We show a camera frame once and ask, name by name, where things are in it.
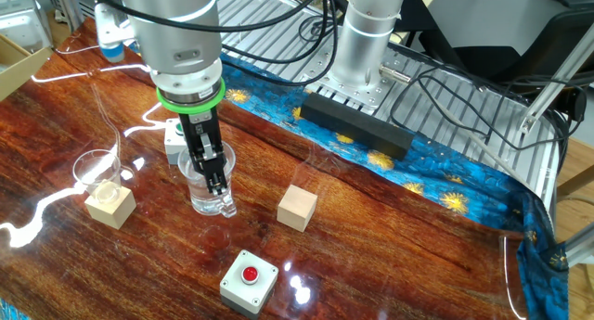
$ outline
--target blue cloth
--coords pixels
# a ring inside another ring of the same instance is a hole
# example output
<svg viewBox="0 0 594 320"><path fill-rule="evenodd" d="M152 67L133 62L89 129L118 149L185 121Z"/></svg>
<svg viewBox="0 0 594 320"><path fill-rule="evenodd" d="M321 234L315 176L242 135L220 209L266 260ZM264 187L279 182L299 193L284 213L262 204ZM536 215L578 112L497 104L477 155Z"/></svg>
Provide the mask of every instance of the blue cloth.
<svg viewBox="0 0 594 320"><path fill-rule="evenodd" d="M0 320L29 320L29 318L14 306L0 299Z"/></svg>
<svg viewBox="0 0 594 320"><path fill-rule="evenodd" d="M274 77L225 54L221 58ZM402 161L393 160L301 119L300 106L307 98L303 88L256 80L228 66L223 74L226 98L241 108L423 195L443 205L445 210L462 214L479 224L522 232L524 241L517 259L529 318L569 317L564 245L556 245L545 207L532 191L508 175L471 161L422 134L415 134ZM27 319L3 301L2 306L2 319Z"/></svg>

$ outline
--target wooden table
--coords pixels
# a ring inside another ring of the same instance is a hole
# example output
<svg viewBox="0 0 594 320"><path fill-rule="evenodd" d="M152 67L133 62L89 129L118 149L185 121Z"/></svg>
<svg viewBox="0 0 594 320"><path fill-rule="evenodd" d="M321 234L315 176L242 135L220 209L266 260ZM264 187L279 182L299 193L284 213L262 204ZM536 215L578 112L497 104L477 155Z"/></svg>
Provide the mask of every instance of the wooden table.
<svg viewBox="0 0 594 320"><path fill-rule="evenodd" d="M522 235L473 223L227 102L219 114L237 154L239 212L197 214L163 130L123 134L153 126L142 118L156 98L140 58L127 51L132 65L109 64L84 50L95 39L87 21L0 104L0 297L32 319L240 319L219 282L244 249L281 269L261 319L526 314ZM92 220L86 195L71 190L77 157L114 146L137 202L119 231ZM289 184L319 195L304 233L276 220ZM296 300L291 279L309 299Z"/></svg>

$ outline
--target clear glass cup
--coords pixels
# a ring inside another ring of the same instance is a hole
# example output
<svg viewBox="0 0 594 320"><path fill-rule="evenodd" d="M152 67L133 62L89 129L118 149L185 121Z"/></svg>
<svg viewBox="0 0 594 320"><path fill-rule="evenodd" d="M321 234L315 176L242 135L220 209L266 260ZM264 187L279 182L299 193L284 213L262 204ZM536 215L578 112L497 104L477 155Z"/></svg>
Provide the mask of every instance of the clear glass cup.
<svg viewBox="0 0 594 320"><path fill-rule="evenodd" d="M237 207L231 197L231 174L235 167L235 152L226 142L223 142L223 152L226 156L226 164L223 170L225 172L227 189L223 194L218 196L208 191L206 179L204 179L202 174L194 170L194 165L192 164L192 159L189 156L187 148L179 154L179 157L177 157L177 167L187 179L189 195L194 210L204 215L216 215L221 213L226 218L229 218L237 212Z"/></svg>
<svg viewBox="0 0 594 320"><path fill-rule="evenodd" d="M120 159L115 154L106 149L95 149L74 162L72 174L99 203L111 203L120 196L121 168Z"/></svg>

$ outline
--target emergency stop button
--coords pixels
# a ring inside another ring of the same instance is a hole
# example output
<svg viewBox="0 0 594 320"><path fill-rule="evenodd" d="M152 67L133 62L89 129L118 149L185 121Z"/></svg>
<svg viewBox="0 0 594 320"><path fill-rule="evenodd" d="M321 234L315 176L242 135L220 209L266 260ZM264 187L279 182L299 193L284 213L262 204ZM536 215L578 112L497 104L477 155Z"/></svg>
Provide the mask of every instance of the emergency stop button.
<svg viewBox="0 0 594 320"><path fill-rule="evenodd" d="M258 280L258 270L251 266L243 269L241 280L247 285L252 285Z"/></svg>

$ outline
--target wooden cube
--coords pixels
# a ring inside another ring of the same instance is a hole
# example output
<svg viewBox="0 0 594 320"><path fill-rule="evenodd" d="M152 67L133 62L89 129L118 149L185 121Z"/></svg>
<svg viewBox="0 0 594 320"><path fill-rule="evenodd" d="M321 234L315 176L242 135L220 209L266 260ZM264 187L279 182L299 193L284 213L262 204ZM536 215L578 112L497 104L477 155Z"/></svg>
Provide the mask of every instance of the wooden cube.
<svg viewBox="0 0 594 320"><path fill-rule="evenodd" d="M297 186L289 186L278 204L277 220L303 232L316 210L317 195Z"/></svg>
<svg viewBox="0 0 594 320"><path fill-rule="evenodd" d="M93 219L120 229L136 208L136 201L134 195L132 195L132 190L122 186L120 196L111 203L100 203L94 196L90 196L86 199L84 205L86 205Z"/></svg>

